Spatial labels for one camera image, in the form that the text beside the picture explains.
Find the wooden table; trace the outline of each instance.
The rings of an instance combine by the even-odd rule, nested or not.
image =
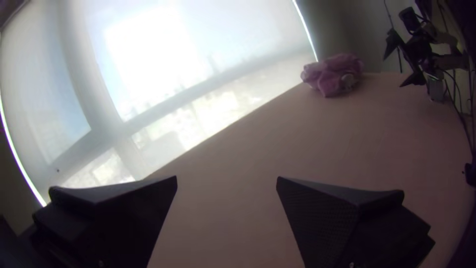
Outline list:
[[[149,267],[303,267],[280,175],[404,190],[436,241],[421,267],[445,267],[474,201],[471,155],[451,105],[399,88],[407,75],[368,74],[334,99],[298,85],[152,174],[177,175],[178,192]]]

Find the purple plush toy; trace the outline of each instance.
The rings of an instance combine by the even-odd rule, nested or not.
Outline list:
[[[362,75],[363,62],[352,54],[338,54],[304,66],[301,79],[324,97],[349,92]]]

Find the window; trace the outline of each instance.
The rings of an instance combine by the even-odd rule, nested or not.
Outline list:
[[[45,200],[145,178],[315,61],[291,0],[33,1],[1,56],[6,123]]]

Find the wall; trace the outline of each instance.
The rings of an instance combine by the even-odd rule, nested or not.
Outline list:
[[[400,71],[397,52],[383,61],[387,32],[391,29],[390,20],[385,10],[383,0],[340,0],[344,26],[349,36],[351,51],[362,58],[365,71]],[[409,6],[414,6],[413,0],[387,0],[387,5],[397,32],[404,41],[410,38],[398,13]],[[404,71],[410,71],[410,66],[402,58]]]

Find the textured black surface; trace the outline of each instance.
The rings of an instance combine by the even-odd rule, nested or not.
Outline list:
[[[0,268],[41,268],[34,265],[12,229],[0,215]]]
[[[276,189],[307,268],[414,267],[433,246],[430,226],[402,206],[402,191],[281,177]]]
[[[357,223],[357,207],[283,178],[276,187],[305,266],[334,267]]]
[[[176,191],[175,176],[90,189],[52,188],[52,203],[33,217],[34,244],[51,244],[85,267],[145,268]]]

